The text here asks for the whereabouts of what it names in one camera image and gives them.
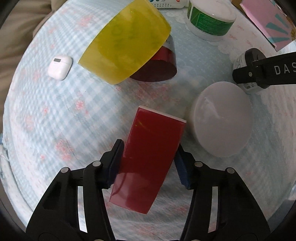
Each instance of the green label jar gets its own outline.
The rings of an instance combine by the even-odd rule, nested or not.
[[[207,41],[215,41],[216,39],[220,40],[220,36],[224,36],[228,32],[236,16],[229,6],[218,0],[191,0],[187,18],[187,25],[195,35]],[[200,31],[214,36],[214,38],[207,38],[207,35],[202,35]]]

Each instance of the red rectangular box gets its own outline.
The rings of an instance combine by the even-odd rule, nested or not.
[[[172,164],[186,121],[140,106],[123,152],[110,202],[148,213]]]

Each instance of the pink cardboard box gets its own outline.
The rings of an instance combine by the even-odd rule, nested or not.
[[[276,51],[295,39],[295,27],[274,0],[243,0],[240,6]]]

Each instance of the white bottle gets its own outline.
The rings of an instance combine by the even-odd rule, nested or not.
[[[189,0],[149,0],[156,8],[188,7]]]
[[[251,48],[237,58],[233,64],[232,69],[235,70],[246,67],[252,65],[253,61],[265,58],[265,55],[259,49]],[[269,87],[269,85],[258,86],[256,82],[238,84],[238,86],[247,94],[253,94]]]

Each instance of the white round lid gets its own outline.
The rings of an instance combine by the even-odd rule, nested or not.
[[[236,14],[231,7],[223,3],[222,0],[190,0],[191,4],[198,10],[211,16],[212,18],[232,23],[236,19]]]
[[[251,137],[251,102],[237,85],[217,82],[194,102],[189,122],[207,152],[216,157],[229,157],[240,152]]]

